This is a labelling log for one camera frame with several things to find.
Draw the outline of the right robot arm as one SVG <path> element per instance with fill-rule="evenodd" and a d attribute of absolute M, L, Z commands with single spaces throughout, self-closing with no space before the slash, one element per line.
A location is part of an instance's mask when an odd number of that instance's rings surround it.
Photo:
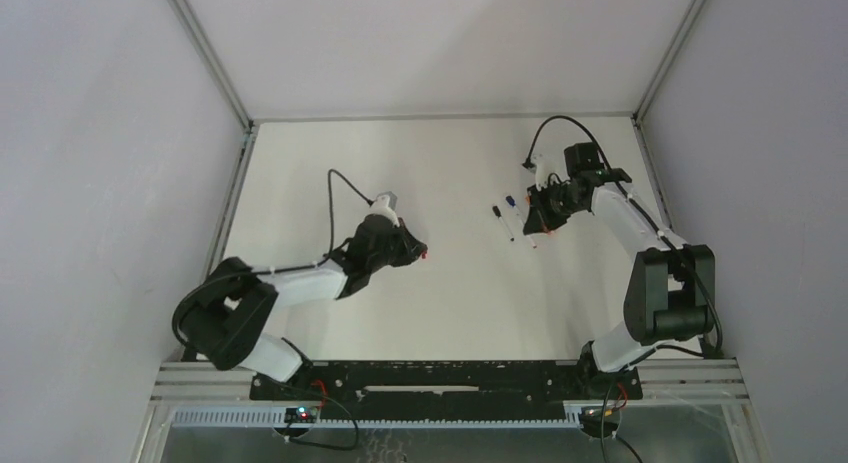
<path fill-rule="evenodd" d="M 715 257 L 663 225 L 635 193 L 630 175 L 609 166 L 591 142 L 565 149 L 561 177 L 541 157 L 525 168 L 535 181 L 526 190 L 526 235 L 551 233 L 578 213 L 598 218 L 615 236 L 632 267 L 623 321 L 584 346 L 580 359 L 604 374 L 628 370 L 663 345 L 719 331 L 713 300 Z"/>

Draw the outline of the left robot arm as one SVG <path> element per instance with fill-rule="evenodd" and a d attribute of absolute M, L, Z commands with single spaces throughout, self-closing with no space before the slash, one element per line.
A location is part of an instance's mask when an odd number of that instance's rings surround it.
<path fill-rule="evenodd" d="M 238 257 L 223 260 L 176 306 L 172 331 L 178 341 L 220 371 L 244 368 L 289 382 L 309 360 L 266 325 L 277 310 L 347 298 L 385 267 L 411 265 L 427 245 L 401 219 L 371 214 L 354 235 L 319 262 L 258 269 Z"/>

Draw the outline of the white pen black tip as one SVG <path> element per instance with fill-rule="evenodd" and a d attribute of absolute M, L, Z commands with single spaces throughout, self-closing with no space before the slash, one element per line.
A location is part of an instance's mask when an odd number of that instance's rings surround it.
<path fill-rule="evenodd" d="M 508 240 L 510 242 L 514 242 L 515 241 L 514 234 L 513 234 L 512 230 L 510 229 L 508 223 L 506 222 L 505 218 L 503 217 L 503 214 L 502 214 L 500 208 L 497 205 L 492 205 L 491 210 L 492 210 L 494 216 L 496 217 L 496 219 L 498 220 L 499 224 L 502 226 Z"/>

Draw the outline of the white pen blue tip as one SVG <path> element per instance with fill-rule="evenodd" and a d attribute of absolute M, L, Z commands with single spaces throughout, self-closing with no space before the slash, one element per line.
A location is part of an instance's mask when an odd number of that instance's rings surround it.
<path fill-rule="evenodd" d="M 506 202 L 506 203 L 508 204 L 508 206 L 511 208 L 511 211 L 512 211 L 512 212 L 514 213 L 514 215 L 516 216 L 516 219 L 517 219 L 518 221 L 520 221 L 520 222 L 524 222 L 524 216 L 523 216 L 523 214 L 522 214 L 521 210 L 519 209 L 519 207 L 518 207 L 518 204 L 517 204 L 516 200 L 515 200 L 515 199 L 514 199 L 511 195 L 507 195 L 507 196 L 505 197 L 505 202 Z"/>

